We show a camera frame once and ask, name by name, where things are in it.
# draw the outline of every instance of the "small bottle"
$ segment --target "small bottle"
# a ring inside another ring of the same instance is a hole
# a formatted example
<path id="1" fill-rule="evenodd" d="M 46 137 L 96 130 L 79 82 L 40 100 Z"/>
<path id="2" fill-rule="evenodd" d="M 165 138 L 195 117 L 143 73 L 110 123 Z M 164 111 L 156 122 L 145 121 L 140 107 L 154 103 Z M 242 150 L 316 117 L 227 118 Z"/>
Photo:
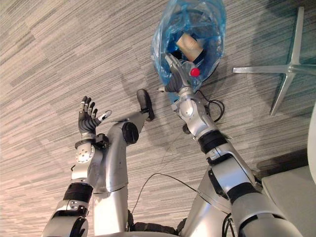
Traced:
<path id="1" fill-rule="evenodd" d="M 191 77 L 198 77 L 200 75 L 200 71 L 198 67 L 190 61 L 181 61 L 182 68 L 191 76 Z"/>

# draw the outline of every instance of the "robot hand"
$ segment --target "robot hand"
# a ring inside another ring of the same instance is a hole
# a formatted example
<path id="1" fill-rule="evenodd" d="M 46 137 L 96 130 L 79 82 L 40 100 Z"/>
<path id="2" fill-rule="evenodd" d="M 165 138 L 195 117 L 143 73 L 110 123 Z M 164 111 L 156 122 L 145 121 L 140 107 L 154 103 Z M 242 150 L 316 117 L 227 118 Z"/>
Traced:
<path id="1" fill-rule="evenodd" d="M 78 127 L 81 133 L 82 140 L 94 139 L 95 128 L 99 126 L 100 123 L 104 121 L 107 117 L 109 117 L 112 113 L 111 110 L 107 110 L 102 115 L 96 118 L 96 114 L 98 110 L 95 109 L 92 112 L 95 103 L 92 102 L 90 104 L 90 102 L 91 102 L 91 98 L 90 97 L 87 98 L 86 96 L 84 96 L 80 104 Z"/>
<path id="2" fill-rule="evenodd" d="M 162 92 L 177 92 L 184 87 L 191 87 L 189 74 L 182 68 L 180 61 L 172 54 L 167 53 L 165 59 L 172 73 L 171 79 L 166 86 L 158 88 Z"/>

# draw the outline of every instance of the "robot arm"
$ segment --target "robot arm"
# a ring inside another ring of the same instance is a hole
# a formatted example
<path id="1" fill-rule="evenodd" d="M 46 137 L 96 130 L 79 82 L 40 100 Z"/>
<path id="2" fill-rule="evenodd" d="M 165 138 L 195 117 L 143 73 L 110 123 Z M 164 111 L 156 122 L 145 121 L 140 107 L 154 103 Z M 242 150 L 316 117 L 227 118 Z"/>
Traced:
<path id="1" fill-rule="evenodd" d="M 254 188 L 255 179 L 250 168 L 206 114 L 180 62 L 171 54 L 167 54 L 165 58 L 174 82 L 171 81 L 160 90 L 178 93 L 179 100 L 172 108 L 187 124 L 205 153 L 211 166 L 208 177 L 216 194 L 232 204 L 232 217 L 238 236 L 301 237 L 277 206 Z"/>
<path id="2" fill-rule="evenodd" d="M 42 237 L 86 237 L 88 232 L 89 201 L 95 187 L 99 167 L 103 157 L 100 147 L 106 143 L 103 134 L 95 135 L 96 127 L 105 120 L 111 111 L 106 111 L 96 118 L 97 109 L 93 112 L 94 102 L 86 96 L 80 103 L 79 131 L 81 141 L 76 143 L 76 165 L 72 169 L 72 183 L 65 192 L 49 219 Z"/>

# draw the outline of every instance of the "red cap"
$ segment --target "red cap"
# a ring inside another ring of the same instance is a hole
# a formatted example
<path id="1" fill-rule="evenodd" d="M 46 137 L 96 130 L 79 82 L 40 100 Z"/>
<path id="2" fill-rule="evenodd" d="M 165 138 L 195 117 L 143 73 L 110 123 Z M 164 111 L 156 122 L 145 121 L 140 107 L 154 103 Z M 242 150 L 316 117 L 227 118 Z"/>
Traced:
<path id="1" fill-rule="evenodd" d="M 199 76 L 199 69 L 198 68 L 192 68 L 190 71 L 190 75 L 193 77 L 198 77 Z"/>

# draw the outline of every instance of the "plastic bag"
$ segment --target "plastic bag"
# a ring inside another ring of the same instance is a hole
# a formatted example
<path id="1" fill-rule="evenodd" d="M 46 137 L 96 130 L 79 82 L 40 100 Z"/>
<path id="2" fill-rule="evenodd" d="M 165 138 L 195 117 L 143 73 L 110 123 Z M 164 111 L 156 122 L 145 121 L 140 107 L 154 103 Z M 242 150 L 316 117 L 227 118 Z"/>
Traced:
<path id="1" fill-rule="evenodd" d="M 190 77 L 194 91 L 199 89 L 215 70 L 224 52 L 226 12 L 221 0 L 170 0 L 151 45 L 151 58 L 161 82 L 166 85 L 171 73 L 164 54 L 179 51 L 176 42 L 189 34 L 204 49 L 203 60 L 197 64 L 200 76 Z M 170 95 L 173 103 L 176 95 Z"/>

